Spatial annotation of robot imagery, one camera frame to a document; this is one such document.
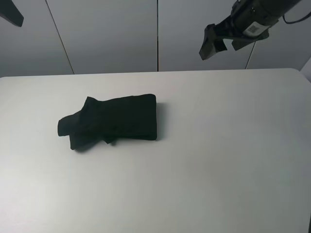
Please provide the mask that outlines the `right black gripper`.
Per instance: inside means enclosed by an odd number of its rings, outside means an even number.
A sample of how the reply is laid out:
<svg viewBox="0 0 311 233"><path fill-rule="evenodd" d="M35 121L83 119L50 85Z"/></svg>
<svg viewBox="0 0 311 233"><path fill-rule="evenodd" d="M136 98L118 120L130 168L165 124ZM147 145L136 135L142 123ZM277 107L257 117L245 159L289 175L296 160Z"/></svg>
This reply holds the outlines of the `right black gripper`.
<svg viewBox="0 0 311 233"><path fill-rule="evenodd" d="M210 24L205 28L205 38L199 51L202 60L207 60L213 55L227 51L224 39L232 40L232 46L239 50L253 42L268 38L266 32L270 27L269 14L265 10L246 9L231 12L225 20L219 24ZM256 33L247 31L253 23L264 26Z"/></svg>

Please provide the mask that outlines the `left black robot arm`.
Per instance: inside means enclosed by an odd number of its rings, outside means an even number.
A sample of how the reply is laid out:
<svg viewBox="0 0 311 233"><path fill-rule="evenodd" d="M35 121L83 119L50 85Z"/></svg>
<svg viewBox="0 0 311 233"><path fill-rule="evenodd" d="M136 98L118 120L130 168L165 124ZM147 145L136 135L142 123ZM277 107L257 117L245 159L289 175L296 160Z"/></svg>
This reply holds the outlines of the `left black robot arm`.
<svg viewBox="0 0 311 233"><path fill-rule="evenodd" d="M0 17L17 27L23 25L24 17L12 0L0 0Z"/></svg>

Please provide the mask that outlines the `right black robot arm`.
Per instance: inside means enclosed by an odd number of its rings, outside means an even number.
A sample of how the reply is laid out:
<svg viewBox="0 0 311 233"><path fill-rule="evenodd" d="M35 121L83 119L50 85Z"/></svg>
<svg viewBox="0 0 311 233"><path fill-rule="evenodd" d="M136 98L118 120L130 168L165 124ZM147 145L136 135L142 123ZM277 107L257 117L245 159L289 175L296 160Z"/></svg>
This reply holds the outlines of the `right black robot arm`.
<svg viewBox="0 0 311 233"><path fill-rule="evenodd" d="M287 21L285 14L299 0L237 0L230 15L218 24L209 24L204 30L204 40L199 51L201 59L226 51L224 40L232 41L235 51L269 37L269 28L282 18L286 24L296 24L311 17L310 14L296 21Z"/></svg>

